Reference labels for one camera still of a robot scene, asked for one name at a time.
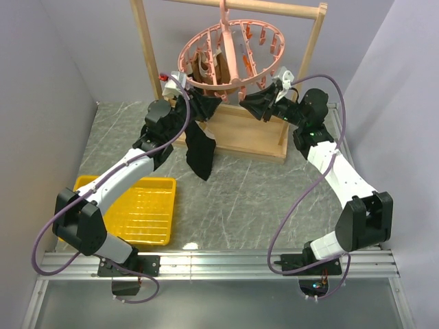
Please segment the black underwear beige waistband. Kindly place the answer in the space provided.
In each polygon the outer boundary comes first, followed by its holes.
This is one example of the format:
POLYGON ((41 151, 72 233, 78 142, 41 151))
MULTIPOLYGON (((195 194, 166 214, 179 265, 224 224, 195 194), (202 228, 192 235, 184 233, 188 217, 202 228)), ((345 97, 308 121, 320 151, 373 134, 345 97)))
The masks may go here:
POLYGON ((187 164, 199 178, 207 181, 213 168, 216 142, 195 121, 188 124, 185 135, 187 164))

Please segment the pink round clip hanger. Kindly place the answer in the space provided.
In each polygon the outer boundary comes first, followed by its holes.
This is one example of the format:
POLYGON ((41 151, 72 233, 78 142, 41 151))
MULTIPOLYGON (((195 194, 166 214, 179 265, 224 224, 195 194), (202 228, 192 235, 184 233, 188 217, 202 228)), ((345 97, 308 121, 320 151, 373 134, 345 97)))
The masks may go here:
MULTIPOLYGON (((267 76, 273 75, 280 64, 285 52, 285 37, 282 32, 270 23, 252 19, 229 19, 229 9, 225 1, 219 2, 220 19, 219 23, 210 26, 196 34, 182 48, 178 56, 178 70, 186 73, 188 83, 194 87, 207 90, 227 90, 237 88, 239 100, 246 96, 246 87, 254 84, 259 89, 265 88, 267 76), (265 68, 257 66, 256 58, 252 50, 252 29, 260 29, 258 46, 266 45, 268 33, 272 35, 269 46, 269 55, 272 62, 265 68), (214 54, 219 50, 224 54, 227 67, 230 73, 228 84, 218 84, 215 77, 215 66, 213 64, 214 54), (193 81, 191 62, 197 52, 205 53, 209 64, 208 76, 212 77, 213 83, 203 84, 193 81)), ((228 101, 227 94, 218 95, 223 102, 228 101)))

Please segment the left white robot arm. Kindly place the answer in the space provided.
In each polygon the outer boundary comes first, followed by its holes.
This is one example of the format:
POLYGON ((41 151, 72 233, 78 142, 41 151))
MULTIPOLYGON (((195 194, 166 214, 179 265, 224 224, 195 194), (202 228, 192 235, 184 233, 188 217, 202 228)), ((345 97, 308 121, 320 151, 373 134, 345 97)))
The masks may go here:
POLYGON ((208 180, 216 142, 199 124, 208 121, 221 102, 195 89, 178 96, 174 105, 153 101, 140 137, 120 161, 77 191, 65 188, 58 194, 52 232, 81 254, 109 259, 120 274, 132 275, 139 266, 138 251, 109 233, 103 216, 133 184, 168 159, 173 139, 181 134, 185 135, 187 164, 199 178, 208 180))

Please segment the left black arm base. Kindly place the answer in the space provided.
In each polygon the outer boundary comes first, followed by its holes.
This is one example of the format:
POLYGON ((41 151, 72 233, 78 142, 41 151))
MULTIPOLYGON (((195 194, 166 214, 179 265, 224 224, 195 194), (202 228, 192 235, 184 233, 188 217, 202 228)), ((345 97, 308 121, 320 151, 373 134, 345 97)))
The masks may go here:
POLYGON ((97 270, 99 278, 111 278, 111 292, 113 297, 127 304, 140 304, 155 298, 160 291, 160 284, 156 279, 159 275, 161 257, 159 255, 138 255, 129 257, 126 262, 118 264, 115 261, 101 259, 97 270), (155 289, 151 296, 144 300, 133 300, 141 290, 143 280, 148 279, 155 289))

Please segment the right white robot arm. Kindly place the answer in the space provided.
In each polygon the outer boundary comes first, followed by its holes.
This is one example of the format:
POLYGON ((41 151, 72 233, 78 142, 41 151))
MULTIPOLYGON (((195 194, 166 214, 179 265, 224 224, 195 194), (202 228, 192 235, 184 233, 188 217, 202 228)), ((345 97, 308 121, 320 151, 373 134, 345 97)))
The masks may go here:
POLYGON ((273 83, 240 102, 260 121, 277 117, 297 127, 296 149, 322 174, 343 208, 334 231, 304 247, 299 267, 312 274, 336 256, 388 241, 392 230, 392 197, 356 172, 324 124, 328 98, 323 90, 312 88, 300 101, 291 101, 282 96, 281 85, 273 83))

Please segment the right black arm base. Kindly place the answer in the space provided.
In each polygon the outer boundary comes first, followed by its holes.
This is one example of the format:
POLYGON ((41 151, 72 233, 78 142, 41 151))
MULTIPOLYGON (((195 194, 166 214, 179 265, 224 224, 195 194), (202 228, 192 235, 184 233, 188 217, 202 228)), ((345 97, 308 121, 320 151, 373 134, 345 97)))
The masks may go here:
POLYGON ((342 274, 339 258, 317 260, 305 250, 301 254, 281 254, 274 264, 276 269, 283 272, 283 276, 298 276, 301 293, 306 299, 312 297, 315 301, 329 295, 329 277, 342 274))

